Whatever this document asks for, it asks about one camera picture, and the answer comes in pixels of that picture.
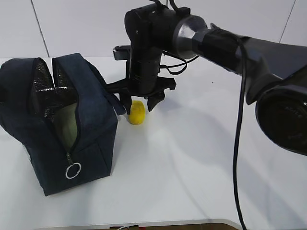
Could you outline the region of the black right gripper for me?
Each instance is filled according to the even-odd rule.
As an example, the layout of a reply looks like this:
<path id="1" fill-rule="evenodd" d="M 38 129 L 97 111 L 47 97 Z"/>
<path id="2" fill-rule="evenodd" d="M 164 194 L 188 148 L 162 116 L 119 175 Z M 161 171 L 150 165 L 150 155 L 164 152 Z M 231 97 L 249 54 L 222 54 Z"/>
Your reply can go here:
<path id="1" fill-rule="evenodd" d="M 128 115 L 132 97 L 147 99 L 148 111 L 165 99 L 165 89 L 176 86 L 173 78 L 160 77 L 163 51 L 171 49 L 176 13 L 167 7 L 139 7 L 124 17 L 130 39 L 130 59 L 126 60 L 124 79 L 110 83 L 107 90 L 118 93 Z"/>

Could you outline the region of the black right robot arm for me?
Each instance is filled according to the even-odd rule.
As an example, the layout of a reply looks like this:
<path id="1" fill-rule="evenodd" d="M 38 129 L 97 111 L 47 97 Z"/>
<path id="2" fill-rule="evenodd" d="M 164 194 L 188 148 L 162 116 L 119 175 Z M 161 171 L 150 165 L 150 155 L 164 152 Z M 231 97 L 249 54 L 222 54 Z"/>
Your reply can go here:
<path id="1" fill-rule="evenodd" d="M 242 77 L 241 100 L 255 104 L 263 133 L 279 147 L 307 153 L 307 49 L 233 34 L 207 25 L 190 8 L 150 5 L 128 11 L 124 24 L 130 45 L 114 48 L 114 58 L 126 61 L 124 79 L 110 83 L 127 111 L 133 96 L 147 99 L 149 110 L 176 87 L 174 78 L 159 76 L 162 55 L 183 66 L 202 57 Z"/>

